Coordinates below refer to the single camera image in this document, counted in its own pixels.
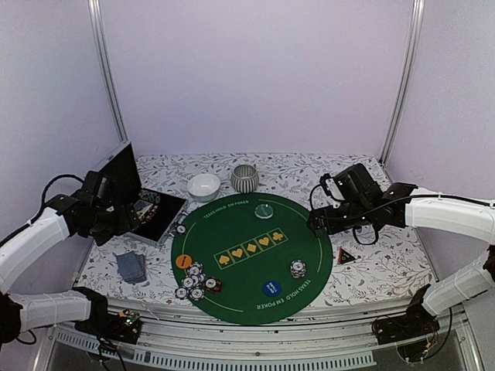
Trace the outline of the blue small blind button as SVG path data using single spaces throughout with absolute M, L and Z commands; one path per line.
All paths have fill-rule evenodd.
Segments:
M 274 298 L 281 294 L 282 286 L 278 281 L 275 280 L 266 281 L 262 285 L 262 292 L 267 297 Z

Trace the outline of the grey playing card deck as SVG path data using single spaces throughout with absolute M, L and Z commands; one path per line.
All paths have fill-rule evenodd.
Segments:
M 147 281 L 145 255 L 134 251 L 115 256 L 118 273 L 128 284 L 140 284 Z

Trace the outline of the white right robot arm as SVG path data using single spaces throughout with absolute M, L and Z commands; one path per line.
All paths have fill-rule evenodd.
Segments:
M 405 182 L 382 189 L 360 163 L 323 175 L 319 187 L 335 203 L 313 207 L 308 228 L 318 237 L 371 226 L 434 230 L 471 238 L 486 249 L 448 277 L 420 288 L 401 318 L 400 330 L 415 337 L 445 310 L 494 287 L 494 202 L 436 192 Z

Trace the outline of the blue poker chip stack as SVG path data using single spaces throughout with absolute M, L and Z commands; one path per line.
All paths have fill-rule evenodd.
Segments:
M 290 274 L 293 278 L 303 278 L 306 275 L 306 264 L 301 260 L 290 263 Z

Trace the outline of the orange big blind button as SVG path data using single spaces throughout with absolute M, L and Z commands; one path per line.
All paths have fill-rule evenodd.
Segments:
M 192 264 L 193 264 L 193 259 L 190 255 L 187 255 L 187 254 L 180 254 L 175 259 L 175 265 L 180 270 L 189 269 L 192 266 Z

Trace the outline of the red black poker chip stack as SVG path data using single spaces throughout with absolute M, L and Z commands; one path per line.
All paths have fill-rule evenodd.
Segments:
M 222 281 L 215 277 L 209 277 L 204 282 L 204 287 L 210 293 L 216 294 L 221 292 L 223 284 Z

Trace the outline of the clear acrylic dealer button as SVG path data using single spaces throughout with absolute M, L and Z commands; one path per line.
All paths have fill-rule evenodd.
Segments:
M 273 207 L 267 203 L 259 204 L 254 209 L 254 214 L 259 219 L 270 219 L 274 215 Z

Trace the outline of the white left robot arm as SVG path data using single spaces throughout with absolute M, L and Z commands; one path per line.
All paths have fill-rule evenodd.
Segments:
M 113 315 L 105 296 L 85 287 L 57 294 L 13 294 L 19 276 L 45 252 L 77 234 L 101 245 L 139 225 L 138 176 L 89 171 L 72 195 L 43 198 L 39 212 L 1 242 L 1 342 L 34 328 L 75 322 L 79 331 L 135 344 L 141 322 L 130 310 Z

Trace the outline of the blue poker chips pile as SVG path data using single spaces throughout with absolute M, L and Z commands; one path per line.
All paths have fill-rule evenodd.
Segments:
M 207 276 L 204 273 L 203 265 L 199 262 L 193 262 L 186 269 L 186 275 L 179 280 L 179 286 L 175 290 L 175 296 L 179 300 L 189 299 L 199 301 L 204 298 L 204 284 Z

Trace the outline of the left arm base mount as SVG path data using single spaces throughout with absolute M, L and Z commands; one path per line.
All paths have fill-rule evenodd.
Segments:
M 106 313 L 100 318 L 93 315 L 88 320 L 75 322 L 74 328 L 98 338 L 136 345 L 142 320 L 136 311 L 124 309 L 117 314 Z

